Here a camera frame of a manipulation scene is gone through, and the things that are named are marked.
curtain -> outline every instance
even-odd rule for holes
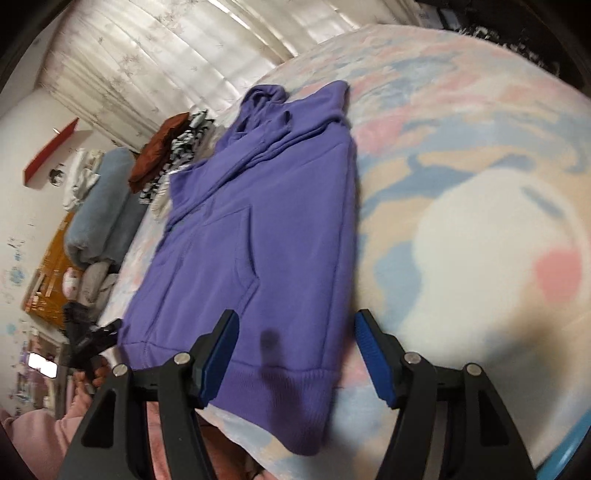
[[[79,0],[41,85],[140,150],[162,122],[235,103],[275,66],[370,23],[417,24],[412,0]]]

bed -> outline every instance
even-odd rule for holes
[[[591,103],[510,51],[393,25],[329,40],[260,83],[298,99],[337,79],[358,148],[353,307],[434,364],[483,365],[539,465],[589,408]],[[125,313],[163,229],[148,212],[101,324]],[[397,413],[350,339],[318,455],[214,406],[202,415],[280,480],[364,480]]]

wooden cabinet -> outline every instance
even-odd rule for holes
[[[73,216],[73,212],[68,213],[58,227],[23,301],[25,312],[34,314],[58,328],[64,326],[62,308],[68,302],[61,287],[64,273],[72,267],[82,276],[82,271],[70,262],[64,252],[64,234]]]

gray fabric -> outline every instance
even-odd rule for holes
[[[96,302],[100,286],[105,281],[110,266],[109,262],[97,262],[86,269],[80,283],[78,303],[90,307]]]
[[[113,233],[107,240],[105,249],[100,256],[110,260],[116,271],[119,271],[147,209],[148,205],[142,205],[139,202],[139,193],[129,195],[127,198],[127,202],[113,226]]]
[[[111,291],[115,286],[115,282],[117,282],[117,278],[119,278],[119,275],[116,273],[107,275],[104,282],[100,286],[99,294],[96,298],[96,302],[91,313],[93,319],[98,319],[100,314],[103,313],[103,310],[107,307],[107,302],[109,301],[109,297],[111,296]]]
[[[126,148],[116,148],[103,157],[99,181],[74,215],[64,237],[64,250],[74,265],[86,268],[107,260],[115,269],[121,266],[145,212],[145,206],[131,206],[127,180],[134,163]]]

pink fabric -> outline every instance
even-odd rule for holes
[[[66,455],[66,450],[90,406],[88,395],[77,395],[68,413],[55,420],[47,410],[34,410],[17,419],[0,408],[0,421],[17,452],[38,480],[55,480]],[[150,449],[157,480],[170,480],[166,462],[158,404],[148,403],[148,432]],[[202,427],[203,438],[218,478],[243,480],[244,451],[230,442],[216,428]],[[256,480],[277,480],[268,472]]]
[[[12,444],[38,480],[55,480],[90,397],[77,395],[68,413],[55,420],[47,410],[34,410],[17,419],[0,410],[0,421]]]

